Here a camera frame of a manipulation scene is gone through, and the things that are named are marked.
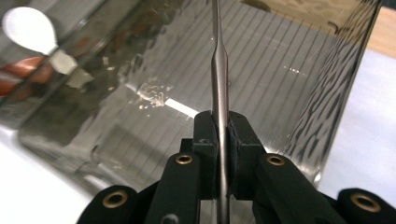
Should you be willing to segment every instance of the wooden surface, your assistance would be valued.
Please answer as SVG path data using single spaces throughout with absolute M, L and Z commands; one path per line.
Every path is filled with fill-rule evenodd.
M 396 10 L 381 7 L 367 49 L 396 58 Z
M 271 12 L 288 19 L 303 21 L 311 27 L 324 30 L 342 27 L 353 11 L 361 4 L 356 0 L 240 0 L 260 9 L 271 8 Z

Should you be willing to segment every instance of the metal probe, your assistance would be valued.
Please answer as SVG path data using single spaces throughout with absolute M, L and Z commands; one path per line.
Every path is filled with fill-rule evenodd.
M 219 0 L 212 0 L 213 36 L 216 41 L 212 57 L 212 118 L 217 126 L 219 138 L 219 191 L 217 198 L 217 220 L 220 224 L 230 223 L 227 171 L 227 126 L 228 126 L 228 57 L 222 42 Z

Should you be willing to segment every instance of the metal rod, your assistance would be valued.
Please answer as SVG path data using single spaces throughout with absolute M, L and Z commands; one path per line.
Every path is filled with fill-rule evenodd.
M 212 57 L 212 118 L 217 126 L 219 138 L 219 192 L 217 198 L 217 220 L 220 224 L 230 223 L 227 172 L 227 126 L 228 126 L 228 58 L 222 41 L 220 4 L 212 0 L 213 36 L 216 41 Z

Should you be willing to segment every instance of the brass insert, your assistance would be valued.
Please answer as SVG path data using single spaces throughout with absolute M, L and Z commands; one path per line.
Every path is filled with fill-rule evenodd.
M 189 164 L 190 162 L 192 162 L 192 157 L 189 155 L 181 155 L 176 157 L 176 162 L 182 165 Z
M 365 194 L 354 193 L 350 196 L 350 200 L 359 208 L 368 212 L 376 213 L 381 211 L 381 206 L 379 203 Z
M 267 161 L 273 165 L 284 165 L 285 161 L 279 156 L 269 156 Z
M 106 208 L 116 208 L 123 205 L 128 199 L 128 194 L 125 190 L 119 189 L 110 194 L 103 199 L 103 206 Z

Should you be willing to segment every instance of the white object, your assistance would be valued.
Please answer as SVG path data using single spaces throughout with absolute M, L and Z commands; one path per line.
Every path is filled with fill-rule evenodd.
M 59 73 L 70 75 L 78 66 L 73 57 L 58 48 L 50 19 L 37 9 L 12 8 L 3 18 L 3 30 L 8 38 L 24 48 L 44 55 L 50 55 L 56 50 L 49 60 Z
M 396 59 L 366 50 L 318 189 L 371 191 L 396 207 Z
M 76 223 L 92 196 L 24 150 L 0 126 L 0 223 Z

